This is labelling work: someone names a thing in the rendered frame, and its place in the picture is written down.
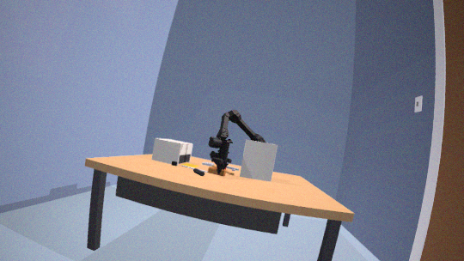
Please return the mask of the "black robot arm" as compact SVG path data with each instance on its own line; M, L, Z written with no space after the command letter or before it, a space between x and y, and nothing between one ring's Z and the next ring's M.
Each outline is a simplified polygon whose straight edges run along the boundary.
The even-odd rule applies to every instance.
M222 122L220 126L220 130L217 133L217 137L210 137L209 147L216 148L216 149L226 149L229 150L229 143L233 143L231 139L225 140L229 136L228 131L228 122L231 121L232 123L238 124L241 129L250 137L252 141L262 142L265 143L265 139L252 131L252 129L241 119L241 115L237 110L232 110L230 112L226 112L222 116ZM215 151L211 151L210 153L211 159L212 158L219 158L219 153L215 153Z

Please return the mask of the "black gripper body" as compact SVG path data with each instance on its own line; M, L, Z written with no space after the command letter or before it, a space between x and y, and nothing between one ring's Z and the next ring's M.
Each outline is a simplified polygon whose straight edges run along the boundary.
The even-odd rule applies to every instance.
M211 159L211 162L214 162L214 163L218 163L218 164L227 164L228 163L231 163L231 159L228 159L228 154L229 154L229 151L226 150L226 149L219 149L217 152L219 152L219 158L212 158Z

